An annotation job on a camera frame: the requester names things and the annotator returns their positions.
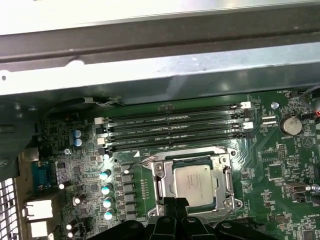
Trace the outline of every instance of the silver metal frame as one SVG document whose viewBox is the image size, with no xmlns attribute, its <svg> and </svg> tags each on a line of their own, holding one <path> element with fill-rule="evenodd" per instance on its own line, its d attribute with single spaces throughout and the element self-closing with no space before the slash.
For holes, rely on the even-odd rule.
<svg viewBox="0 0 320 240">
<path fill-rule="evenodd" d="M 149 217 L 161 216 L 164 214 L 164 206 L 160 203 L 160 196 L 158 193 L 160 193 L 162 197 L 176 197 L 175 194 L 170 191 L 170 185 L 174 182 L 172 171 L 174 162 L 197 159 L 200 157 L 174 158 L 173 160 L 166 160 L 166 158 L 209 152 L 212 152 L 213 154 L 205 154 L 201 158 L 210 158 L 213 167 L 212 175 L 214 179 L 218 181 L 218 187 L 214 190 L 216 206 L 212 211 L 191 213 L 190 215 L 203 218 L 225 216 L 230 212 L 242 208 L 242 201 L 236 199 L 234 196 L 232 180 L 231 158 L 234 158 L 237 155 L 237 151 L 232 148 L 219 146 L 199 147 L 194 149 L 159 152 L 142 161 L 146 162 L 143 166 L 152 171 L 153 187 L 155 189 L 155 208 L 148 212 Z"/>
</svg>

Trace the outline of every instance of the cpu socket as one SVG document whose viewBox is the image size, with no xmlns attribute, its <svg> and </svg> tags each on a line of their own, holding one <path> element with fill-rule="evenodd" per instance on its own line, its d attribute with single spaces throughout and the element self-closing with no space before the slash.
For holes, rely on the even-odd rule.
<svg viewBox="0 0 320 240">
<path fill-rule="evenodd" d="M 189 215 L 203 218 L 224 216 L 243 206 L 234 197 L 232 148 L 211 146 L 164 151 L 143 160 L 153 175 L 155 208 L 149 217 L 164 214 L 163 198 L 186 198 Z"/>
</svg>

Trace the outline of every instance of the screw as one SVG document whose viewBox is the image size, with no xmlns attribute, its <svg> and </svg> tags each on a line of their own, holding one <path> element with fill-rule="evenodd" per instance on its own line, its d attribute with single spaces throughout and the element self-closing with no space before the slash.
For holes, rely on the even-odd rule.
<svg viewBox="0 0 320 240">
<path fill-rule="evenodd" d="M 231 224 L 228 222 L 224 222 L 222 223 L 222 227 L 224 227 L 225 229 L 230 229 L 231 228 Z"/>
<path fill-rule="evenodd" d="M 280 107 L 280 105 L 279 105 L 279 103 L 277 103 L 277 102 L 273 102 L 273 103 L 271 103 L 271 108 L 272 109 L 278 109 Z"/>
<path fill-rule="evenodd" d="M 64 150 L 64 154 L 65 154 L 65 155 L 70 155 L 70 154 L 71 154 L 71 150 L 70 150 L 69 148 L 66 148 L 66 149 Z"/>
<path fill-rule="evenodd" d="M 188 217 L 186 219 L 189 223 L 195 223 L 197 220 L 194 217 Z"/>
<path fill-rule="evenodd" d="M 162 221 L 167 224 L 170 223 L 171 219 L 169 217 L 165 217 L 162 219 Z"/>
<path fill-rule="evenodd" d="M 312 191 L 314 192 L 320 192 L 320 186 L 318 184 L 313 184 L 311 186 Z"/>
<path fill-rule="evenodd" d="M 161 171 L 162 170 L 162 165 L 160 163 L 155 165 L 155 170 Z"/>
</svg>

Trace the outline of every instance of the mounting screw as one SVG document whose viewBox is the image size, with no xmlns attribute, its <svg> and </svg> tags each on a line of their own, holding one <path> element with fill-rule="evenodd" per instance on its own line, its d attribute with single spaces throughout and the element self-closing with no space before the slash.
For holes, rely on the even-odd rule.
<svg viewBox="0 0 320 240">
<path fill-rule="evenodd" d="M 320 192 L 320 186 L 318 184 L 313 184 L 311 186 L 312 191 L 314 192 Z"/>
<path fill-rule="evenodd" d="M 155 165 L 155 170 L 161 171 L 161 170 L 162 170 L 162 165 L 161 165 L 160 163 L 158 163 L 157 165 Z"/>
<path fill-rule="evenodd" d="M 69 148 L 66 148 L 66 149 L 64 150 L 64 154 L 65 154 L 65 155 L 70 155 L 70 154 L 71 154 L 71 150 L 70 150 Z"/>
<path fill-rule="evenodd" d="M 197 220 L 194 217 L 188 217 L 186 219 L 189 223 L 195 223 Z"/>
<path fill-rule="evenodd" d="M 225 229 L 230 229 L 231 228 L 231 224 L 228 222 L 224 222 L 222 223 L 222 227 L 224 227 Z"/>
<path fill-rule="evenodd" d="M 278 109 L 280 107 L 280 105 L 279 105 L 279 103 L 277 103 L 277 102 L 273 102 L 273 103 L 271 103 L 271 108 L 272 109 Z"/>
</svg>

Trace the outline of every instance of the electrolytic capacitor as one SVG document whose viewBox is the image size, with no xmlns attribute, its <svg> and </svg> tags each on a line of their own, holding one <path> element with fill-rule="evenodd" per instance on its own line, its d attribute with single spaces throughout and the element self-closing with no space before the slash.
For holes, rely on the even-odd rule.
<svg viewBox="0 0 320 240">
<path fill-rule="evenodd" d="M 76 139 L 74 140 L 74 145 L 75 145 L 76 147 L 81 147 L 81 145 L 82 145 L 82 140 L 81 140 L 80 138 L 76 138 Z"/>
<path fill-rule="evenodd" d="M 110 177 L 110 175 L 111 175 L 111 170 L 107 169 L 107 170 L 103 171 L 102 173 L 100 173 L 99 178 L 101 180 L 107 180 L 107 178 Z"/>
<path fill-rule="evenodd" d="M 66 226 L 65 228 L 67 230 L 71 230 L 76 224 L 78 223 L 78 221 L 76 219 L 72 219 Z"/>
<path fill-rule="evenodd" d="M 72 185 L 72 183 L 68 180 L 68 181 L 64 181 L 62 183 L 59 184 L 59 189 L 65 189 L 67 187 L 70 187 Z"/>
<path fill-rule="evenodd" d="M 106 185 L 104 185 L 104 187 L 101 189 L 101 193 L 103 195 L 108 195 L 110 193 L 110 191 L 112 190 L 112 185 L 110 183 L 107 183 Z"/>
<path fill-rule="evenodd" d="M 114 202 L 114 200 L 112 199 L 112 197 L 107 197 L 104 201 L 103 201 L 103 206 L 108 209 L 111 207 L 112 203 Z"/>
<path fill-rule="evenodd" d="M 80 203 L 83 202 L 85 199 L 86 199 L 86 195 L 82 193 L 81 195 L 77 196 L 77 197 L 74 199 L 74 202 L 75 202 L 76 204 L 80 204 Z"/>
<path fill-rule="evenodd" d="M 104 214 L 104 219 L 105 220 L 111 220 L 112 217 L 114 216 L 115 211 L 112 208 L 109 208 L 106 213 Z"/>
<path fill-rule="evenodd" d="M 74 235 L 79 231 L 79 228 L 77 226 L 74 226 L 71 231 L 68 232 L 67 236 L 68 238 L 73 238 Z"/>
<path fill-rule="evenodd" d="M 79 129 L 77 129 L 77 130 L 73 131 L 73 136 L 75 138 L 80 138 L 82 136 L 82 132 Z"/>
</svg>

